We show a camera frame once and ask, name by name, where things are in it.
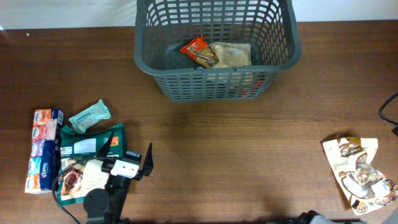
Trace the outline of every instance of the chip bag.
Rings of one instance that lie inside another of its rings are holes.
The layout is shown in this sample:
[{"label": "chip bag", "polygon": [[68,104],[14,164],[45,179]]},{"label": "chip bag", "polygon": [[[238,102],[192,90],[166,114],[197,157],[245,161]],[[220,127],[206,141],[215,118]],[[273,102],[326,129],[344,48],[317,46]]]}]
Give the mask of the chip bag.
[{"label": "chip bag", "polygon": [[[122,158],[127,151],[127,140],[124,126],[117,124],[109,129],[97,133],[80,134],[68,126],[61,129],[61,168],[66,169],[70,164],[94,158],[98,151],[114,133],[108,156]],[[82,162],[65,171],[58,180],[58,198],[61,205],[83,203],[85,196],[93,189],[104,189],[108,175],[102,172],[102,161],[91,160]]]},{"label": "chip bag", "polygon": [[217,55],[211,50],[210,46],[203,41],[202,36],[193,39],[180,51],[205,68],[211,68],[218,63]]},{"label": "chip bag", "polygon": [[397,198],[398,184],[371,165],[377,147],[377,139],[355,137],[323,143],[330,167],[355,215],[382,208]]}]

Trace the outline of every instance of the wooden table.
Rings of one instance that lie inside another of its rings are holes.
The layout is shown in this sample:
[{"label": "wooden table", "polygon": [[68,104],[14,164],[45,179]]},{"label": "wooden table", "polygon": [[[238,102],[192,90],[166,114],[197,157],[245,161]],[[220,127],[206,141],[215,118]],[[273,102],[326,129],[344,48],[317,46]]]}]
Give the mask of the wooden table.
[{"label": "wooden table", "polygon": [[[398,138],[377,115],[398,90],[397,27],[300,23],[302,58],[264,95],[199,103],[168,100],[137,68],[134,28],[2,31],[0,222],[72,222],[50,194],[24,193],[33,111],[56,107],[69,118],[102,98],[113,117],[92,131],[122,122],[130,151],[145,154],[154,143],[155,169],[132,184],[124,217],[251,222],[316,210],[380,223],[398,203],[356,217],[320,141],[335,133],[378,138],[373,165],[398,180]],[[81,204],[67,208],[85,222]]]}]

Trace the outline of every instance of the mint green snack bar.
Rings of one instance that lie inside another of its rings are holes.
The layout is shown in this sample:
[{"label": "mint green snack bar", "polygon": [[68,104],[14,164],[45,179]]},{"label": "mint green snack bar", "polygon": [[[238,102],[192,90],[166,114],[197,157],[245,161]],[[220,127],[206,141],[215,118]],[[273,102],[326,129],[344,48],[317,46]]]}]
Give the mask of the mint green snack bar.
[{"label": "mint green snack bar", "polygon": [[69,118],[69,121],[72,123],[77,133],[84,134],[92,125],[98,123],[102,119],[110,118],[111,113],[109,113],[108,108],[104,105],[102,100],[99,100],[98,103]]}]

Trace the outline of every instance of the green snack package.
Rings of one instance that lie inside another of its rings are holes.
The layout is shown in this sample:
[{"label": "green snack package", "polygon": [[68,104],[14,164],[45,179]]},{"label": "green snack package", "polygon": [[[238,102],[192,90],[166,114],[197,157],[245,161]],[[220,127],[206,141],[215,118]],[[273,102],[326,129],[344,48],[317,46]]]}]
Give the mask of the green snack package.
[{"label": "green snack package", "polygon": [[[108,156],[122,157],[127,151],[127,140],[124,136],[123,124],[117,124],[106,131],[80,134],[68,126],[61,129],[61,168],[70,164],[95,157],[98,150],[113,134]],[[66,170],[58,180],[58,198],[62,205],[82,203],[86,194],[97,188],[103,189],[109,174],[101,172],[102,161],[91,160],[75,165]]]}]

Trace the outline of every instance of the tissue box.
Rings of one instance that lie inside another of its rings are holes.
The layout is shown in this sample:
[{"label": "tissue box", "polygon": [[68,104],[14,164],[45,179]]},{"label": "tissue box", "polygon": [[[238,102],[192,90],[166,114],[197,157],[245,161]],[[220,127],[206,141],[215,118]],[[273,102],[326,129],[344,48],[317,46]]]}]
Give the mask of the tissue box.
[{"label": "tissue box", "polygon": [[60,130],[63,124],[60,110],[35,110],[25,193],[51,192],[51,184],[60,167]]}]

